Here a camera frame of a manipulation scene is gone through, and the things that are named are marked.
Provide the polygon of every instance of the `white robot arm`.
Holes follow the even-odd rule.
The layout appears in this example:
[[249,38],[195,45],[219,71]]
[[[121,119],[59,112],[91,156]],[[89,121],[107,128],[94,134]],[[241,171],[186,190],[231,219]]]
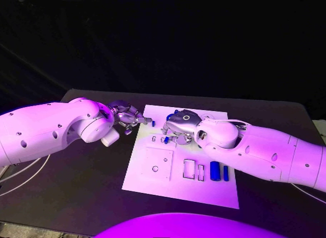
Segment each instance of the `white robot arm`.
[[118,139],[114,124],[130,134],[133,126],[148,122],[124,101],[104,105],[76,98],[69,103],[20,108],[0,116],[0,167],[63,150],[79,138],[86,143],[101,139],[109,146]]
[[167,116],[163,134],[169,129],[171,141],[189,144],[193,139],[207,156],[236,170],[326,192],[326,147],[239,120],[202,120],[189,110]]

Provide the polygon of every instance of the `circular hole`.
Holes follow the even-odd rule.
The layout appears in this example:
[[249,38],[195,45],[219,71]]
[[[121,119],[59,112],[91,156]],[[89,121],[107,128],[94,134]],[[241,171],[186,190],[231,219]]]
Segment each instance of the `circular hole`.
[[24,142],[24,140],[20,141],[20,145],[22,145],[23,148],[26,148],[27,143]]
[[52,136],[55,139],[58,138],[58,133],[55,131],[52,132]]

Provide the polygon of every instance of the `rectangular cutout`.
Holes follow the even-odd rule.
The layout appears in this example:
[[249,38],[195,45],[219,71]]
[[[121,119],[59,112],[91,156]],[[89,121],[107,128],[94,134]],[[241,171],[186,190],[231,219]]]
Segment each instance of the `rectangular cutout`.
[[195,160],[184,159],[183,178],[195,179]]
[[205,168],[203,165],[197,165],[197,180],[205,181]]

